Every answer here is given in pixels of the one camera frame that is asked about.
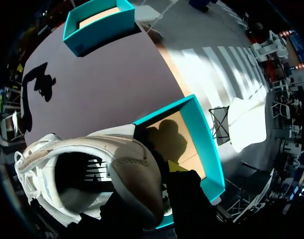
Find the cardboard box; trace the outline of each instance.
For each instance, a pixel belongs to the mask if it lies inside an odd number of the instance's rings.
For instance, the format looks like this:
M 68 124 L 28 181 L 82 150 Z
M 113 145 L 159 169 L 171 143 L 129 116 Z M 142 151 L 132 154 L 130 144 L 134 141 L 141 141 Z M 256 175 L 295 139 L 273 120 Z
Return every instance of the cardboard box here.
M 144 132 L 165 161 L 171 160 L 198 173 L 201 187 L 211 202 L 224 192 L 221 162 L 195 95 L 161 108 L 134 124 L 134 137 Z M 164 217 L 158 228 L 172 223 L 172 216 Z
M 127 0 L 91 0 L 69 12 L 63 42 L 76 56 L 135 28 Z

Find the turquoise box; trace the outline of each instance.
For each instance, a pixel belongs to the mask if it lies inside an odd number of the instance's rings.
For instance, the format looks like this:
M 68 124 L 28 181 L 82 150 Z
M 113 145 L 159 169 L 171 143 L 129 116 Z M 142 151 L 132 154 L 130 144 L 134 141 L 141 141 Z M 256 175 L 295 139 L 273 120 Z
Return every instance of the turquoise box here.
M 185 97 L 134 122 L 137 128 L 150 126 L 180 111 L 203 165 L 206 177 L 201 187 L 212 202 L 225 191 L 224 176 L 213 136 L 195 95 Z M 163 218 L 158 228 L 173 223 L 173 217 Z
M 63 42 L 76 56 L 135 27 L 127 0 L 91 0 L 69 12 Z

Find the white sneaker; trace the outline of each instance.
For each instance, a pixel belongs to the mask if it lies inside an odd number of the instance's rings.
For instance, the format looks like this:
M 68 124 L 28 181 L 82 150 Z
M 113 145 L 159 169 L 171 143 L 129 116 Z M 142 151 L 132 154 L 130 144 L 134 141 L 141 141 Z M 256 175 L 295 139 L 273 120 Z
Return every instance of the white sneaker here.
M 163 216 L 161 175 L 150 151 L 133 138 L 93 135 L 61 140 L 49 134 L 16 152 L 28 201 L 37 199 L 67 226 L 81 212 L 100 219 L 100 206 L 115 189 L 147 228 L 157 226 Z

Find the white floor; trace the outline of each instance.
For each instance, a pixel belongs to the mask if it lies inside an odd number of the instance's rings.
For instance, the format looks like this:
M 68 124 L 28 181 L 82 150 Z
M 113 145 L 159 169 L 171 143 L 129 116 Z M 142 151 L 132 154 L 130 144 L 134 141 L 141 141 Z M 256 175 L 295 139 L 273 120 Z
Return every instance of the white floor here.
M 148 0 L 145 4 L 162 12 L 169 3 L 169 0 Z M 246 23 L 220 1 L 208 7 L 209 11 L 203 13 L 191 7 L 187 0 L 179 0 L 155 29 L 163 36 L 163 45 L 188 91 L 196 95 L 210 127 L 214 127 L 214 123 L 209 109 L 228 106 L 235 97 L 266 101 L 267 139 L 264 142 L 252 144 L 241 153 L 235 152 L 230 141 L 217 148 L 224 176 L 229 180 L 236 174 L 253 173 L 243 173 L 239 159 L 271 171 L 279 144 L 270 112 L 273 94 L 258 63 L 253 66 L 248 60 L 251 43 L 245 35 Z

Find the gray tabletop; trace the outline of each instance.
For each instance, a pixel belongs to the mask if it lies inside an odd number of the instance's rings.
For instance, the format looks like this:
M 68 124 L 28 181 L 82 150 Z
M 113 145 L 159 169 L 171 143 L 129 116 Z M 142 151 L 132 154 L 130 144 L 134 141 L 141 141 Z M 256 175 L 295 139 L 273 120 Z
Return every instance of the gray tabletop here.
M 27 145 L 49 133 L 67 139 L 132 123 L 184 97 L 145 32 L 76 57 L 62 42 L 63 29 L 50 34 L 24 68 Z

